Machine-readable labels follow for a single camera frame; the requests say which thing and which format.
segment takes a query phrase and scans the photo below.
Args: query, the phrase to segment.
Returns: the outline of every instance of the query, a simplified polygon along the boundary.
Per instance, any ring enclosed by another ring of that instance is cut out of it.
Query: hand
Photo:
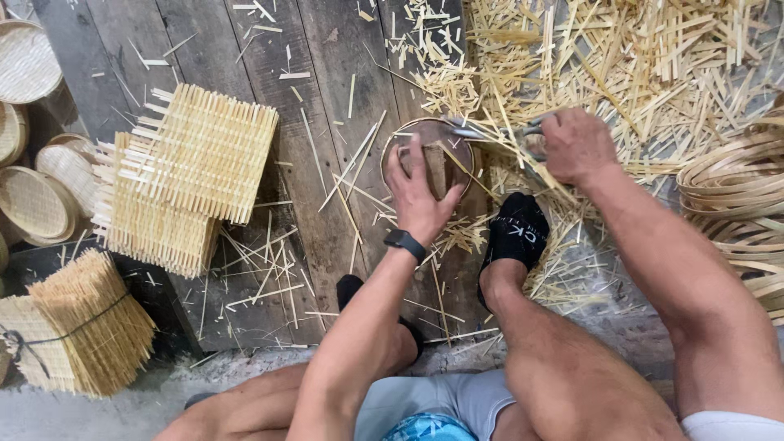
[[[396,145],[387,160],[387,185],[394,198],[397,227],[408,231],[427,248],[443,231],[466,186],[457,184],[440,202],[436,201],[427,186],[427,165],[418,133],[414,133],[406,147],[411,154],[411,177],[406,176],[400,164]]]
[[[618,165],[607,124],[582,108],[557,111],[542,120],[542,131],[547,169],[560,182],[583,188],[606,167]]]

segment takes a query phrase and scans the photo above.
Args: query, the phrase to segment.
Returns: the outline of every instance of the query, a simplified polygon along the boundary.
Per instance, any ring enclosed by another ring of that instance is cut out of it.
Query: smartwatch
[[[411,237],[406,230],[390,231],[390,234],[384,239],[384,245],[407,249],[409,253],[416,257],[417,266],[422,264],[422,261],[425,260],[425,256],[427,255],[425,247]]]

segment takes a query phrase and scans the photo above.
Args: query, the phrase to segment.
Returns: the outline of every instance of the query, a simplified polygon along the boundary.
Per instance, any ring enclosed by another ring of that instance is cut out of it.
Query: scissors
[[[528,135],[543,135],[544,132],[542,131],[542,120],[544,120],[544,118],[547,118],[548,116],[551,116],[552,114],[553,114],[553,112],[547,112],[547,113],[541,114],[540,116],[537,116],[536,118],[534,118],[531,121],[529,121],[528,125],[526,127],[520,127],[520,128],[517,128],[517,129],[512,129],[513,134],[514,134],[514,139],[515,140],[520,140],[523,137],[526,137]],[[476,127],[476,125],[472,124],[471,122],[464,121],[462,117],[447,118],[447,120],[450,121],[453,124],[452,134],[454,134],[454,135],[457,135],[457,136],[460,136],[460,137],[464,137],[464,138],[468,138],[469,140],[484,140],[484,139],[488,138],[487,136],[482,134],[482,131],[478,127]],[[510,139],[510,140],[513,139],[513,138],[510,137],[509,130],[507,128],[502,128],[502,129],[499,129],[499,130],[508,139]],[[537,162],[544,162],[544,161],[547,160],[547,157],[545,155],[542,155],[540,153],[535,153],[535,152],[529,151],[527,149],[526,149],[526,151]]]

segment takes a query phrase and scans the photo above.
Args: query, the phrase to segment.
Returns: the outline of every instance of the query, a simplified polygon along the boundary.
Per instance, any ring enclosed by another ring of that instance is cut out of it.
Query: shorts
[[[433,377],[388,377],[370,386],[357,416],[354,439],[377,441],[414,414],[444,414],[461,421],[479,441],[489,441],[495,418],[515,403],[503,370]],[[691,441],[784,440],[784,423],[736,412],[704,410],[681,422]]]
[[[784,423],[756,415],[703,410],[681,421],[691,441],[773,441],[784,439]]]
[[[515,403],[504,386],[503,370],[433,377],[388,377],[370,386],[357,416],[354,439],[382,439],[414,414],[443,414],[461,421],[479,441],[489,441],[495,417]]]

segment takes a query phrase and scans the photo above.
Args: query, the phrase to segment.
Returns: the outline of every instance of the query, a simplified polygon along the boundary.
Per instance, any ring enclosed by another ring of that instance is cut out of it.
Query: watch face
[[[390,231],[390,234],[387,235],[387,238],[384,239],[384,243],[386,243],[387,245],[397,245],[404,237],[405,237],[405,231],[392,230]]]

